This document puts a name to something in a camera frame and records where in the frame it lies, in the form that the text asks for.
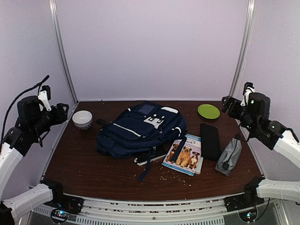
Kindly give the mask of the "black case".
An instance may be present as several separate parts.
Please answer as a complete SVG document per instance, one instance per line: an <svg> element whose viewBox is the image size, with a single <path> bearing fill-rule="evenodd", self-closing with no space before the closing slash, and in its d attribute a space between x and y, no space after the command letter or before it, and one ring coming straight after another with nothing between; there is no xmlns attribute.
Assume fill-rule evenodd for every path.
<svg viewBox="0 0 300 225"><path fill-rule="evenodd" d="M201 123L202 157L217 162L221 156L221 146L218 129L212 125Z"/></svg>

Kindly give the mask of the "dog picture book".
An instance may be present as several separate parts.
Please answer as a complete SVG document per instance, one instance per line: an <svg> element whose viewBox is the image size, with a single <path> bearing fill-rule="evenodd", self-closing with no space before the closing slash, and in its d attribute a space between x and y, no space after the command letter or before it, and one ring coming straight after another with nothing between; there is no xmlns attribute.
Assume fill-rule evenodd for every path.
<svg viewBox="0 0 300 225"><path fill-rule="evenodd" d="M198 160L202 156L201 138L187 134L185 140L185 143L182 140L173 142L162 166L194 176Z"/></svg>

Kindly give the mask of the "navy blue backpack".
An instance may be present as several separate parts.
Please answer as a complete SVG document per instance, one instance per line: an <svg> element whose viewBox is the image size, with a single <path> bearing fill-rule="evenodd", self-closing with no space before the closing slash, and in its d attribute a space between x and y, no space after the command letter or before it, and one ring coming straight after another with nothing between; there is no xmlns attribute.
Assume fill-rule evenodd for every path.
<svg viewBox="0 0 300 225"><path fill-rule="evenodd" d="M150 152L186 134L187 123L177 109L145 101L127 108L99 130L96 151L115 159L147 152L145 171L137 178L142 182L151 169Z"/></svg>

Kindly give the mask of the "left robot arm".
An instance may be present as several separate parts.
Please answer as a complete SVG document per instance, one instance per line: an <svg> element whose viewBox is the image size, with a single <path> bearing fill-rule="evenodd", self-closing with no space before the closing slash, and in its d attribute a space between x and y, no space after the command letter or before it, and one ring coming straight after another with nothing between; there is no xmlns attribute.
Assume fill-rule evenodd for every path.
<svg viewBox="0 0 300 225"><path fill-rule="evenodd" d="M32 144L42 146L43 138L50 128L64 123L68 118L69 106L58 103L49 105L48 98L42 94L25 97L17 103L18 118L1 142L0 152L0 190L3 191L12 172L29 152ZM10 199L0 201L0 223L14 225L22 216L37 206L51 202L57 208L67 204L63 185L46 180L34 188Z"/></svg>

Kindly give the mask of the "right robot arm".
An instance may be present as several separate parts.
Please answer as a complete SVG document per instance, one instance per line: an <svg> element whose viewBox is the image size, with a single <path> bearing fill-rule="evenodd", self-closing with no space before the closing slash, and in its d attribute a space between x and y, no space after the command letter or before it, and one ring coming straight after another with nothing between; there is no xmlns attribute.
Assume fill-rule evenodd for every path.
<svg viewBox="0 0 300 225"><path fill-rule="evenodd" d="M240 121L249 132L249 138L255 138L268 149L274 150L300 165L300 141L291 128L276 120L270 120L270 98L259 92L251 92L243 101L231 96L222 98L222 112ZM258 199L276 198L294 202L300 201L300 183L298 181L278 181L266 178L253 178L245 187L240 203L250 207Z"/></svg>

